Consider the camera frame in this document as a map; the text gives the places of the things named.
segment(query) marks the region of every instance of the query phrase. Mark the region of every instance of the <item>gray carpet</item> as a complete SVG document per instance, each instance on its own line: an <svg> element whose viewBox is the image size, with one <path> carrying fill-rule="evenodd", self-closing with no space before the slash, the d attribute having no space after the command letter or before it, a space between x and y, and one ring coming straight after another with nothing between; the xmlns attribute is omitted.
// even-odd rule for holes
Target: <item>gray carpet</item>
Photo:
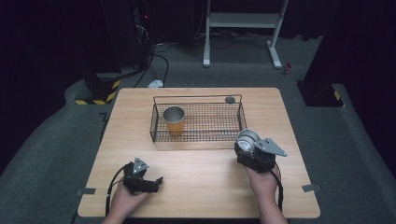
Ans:
<svg viewBox="0 0 396 224"><path fill-rule="evenodd" d="M169 62L165 88L280 89L311 181L323 188L316 193L320 217L293 219L291 223L396 223L395 178L364 131L344 86L335 84L334 88L346 107L304 105L296 80L304 79L319 43L320 39L303 41L300 37L278 39L276 49L281 62L292 65L290 76L274 69L263 41L212 48L209 68L202 67L202 47L173 45L168 49L168 45L163 45L156 51ZM221 48L228 43L214 40L212 44ZM152 67L156 76L163 79L165 61L154 57ZM139 77L125 78L120 89L131 88ZM147 72L137 87L146 88L152 80L153 75ZM85 188L100 146L105 124L100 113L106 113L108 118L114 104L75 105L74 99L84 88L81 80L66 91L66 105L32 133L4 171L0 179L0 223L72 222L81 199L78 190ZM101 220L76 216L74 221Z"/></svg>

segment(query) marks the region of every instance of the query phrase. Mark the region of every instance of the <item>small object in basket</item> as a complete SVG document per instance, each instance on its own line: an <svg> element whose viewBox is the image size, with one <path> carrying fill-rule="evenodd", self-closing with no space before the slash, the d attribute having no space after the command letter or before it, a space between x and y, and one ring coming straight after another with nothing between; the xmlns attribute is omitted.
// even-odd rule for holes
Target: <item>small object in basket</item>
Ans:
<svg viewBox="0 0 396 224"><path fill-rule="evenodd" d="M184 110L180 106L172 105L163 111L163 119L169 134L180 136L184 130Z"/></svg>
<svg viewBox="0 0 396 224"><path fill-rule="evenodd" d="M232 97L232 96L227 96L226 98L225 98L225 103L227 103L227 104L234 104L235 103L235 98L234 97Z"/></svg>

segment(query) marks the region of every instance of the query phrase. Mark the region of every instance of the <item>orange cup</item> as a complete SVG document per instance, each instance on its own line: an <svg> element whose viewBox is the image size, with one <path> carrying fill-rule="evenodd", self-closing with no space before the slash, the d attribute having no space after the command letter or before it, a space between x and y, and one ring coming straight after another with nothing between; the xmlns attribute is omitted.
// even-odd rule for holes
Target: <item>orange cup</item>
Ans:
<svg viewBox="0 0 396 224"><path fill-rule="evenodd" d="M180 136L184 130L184 110L180 106L172 105L163 111L163 119L169 134Z"/></svg>

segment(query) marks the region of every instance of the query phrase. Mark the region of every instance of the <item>human hand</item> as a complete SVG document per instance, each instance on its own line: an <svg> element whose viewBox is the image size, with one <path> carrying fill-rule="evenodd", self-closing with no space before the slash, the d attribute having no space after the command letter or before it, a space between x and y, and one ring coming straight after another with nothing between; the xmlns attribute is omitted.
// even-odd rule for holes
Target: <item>human hand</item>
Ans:
<svg viewBox="0 0 396 224"><path fill-rule="evenodd" d="M275 201L277 182L274 176L270 172L257 173L246 166L244 168L250 180L250 187L256 198ZM273 172L279 178L279 169L277 166L274 167Z"/></svg>
<svg viewBox="0 0 396 224"><path fill-rule="evenodd" d="M149 193L146 192L138 195L131 194L121 180L111 200L110 211L102 224L122 223L148 196Z"/></svg>
<svg viewBox="0 0 396 224"><path fill-rule="evenodd" d="M276 205L276 187L277 182L271 172L257 173L254 170L245 166L245 171L250 180L250 186L259 207L261 224L287 224L287 220L282 214L282 211ZM280 172L277 167L272 170L273 173L280 179Z"/></svg>

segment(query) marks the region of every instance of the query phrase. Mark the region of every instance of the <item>wire basket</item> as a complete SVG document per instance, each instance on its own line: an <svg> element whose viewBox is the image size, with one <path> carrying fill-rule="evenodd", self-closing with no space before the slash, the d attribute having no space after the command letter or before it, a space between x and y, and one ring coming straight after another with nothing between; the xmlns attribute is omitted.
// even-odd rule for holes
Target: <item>wire basket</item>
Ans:
<svg viewBox="0 0 396 224"><path fill-rule="evenodd" d="M153 142L235 141L238 133L247 127L242 95L155 96L153 99L150 126ZM184 110L184 130L179 136L169 133L163 119L163 111L172 105Z"/></svg>

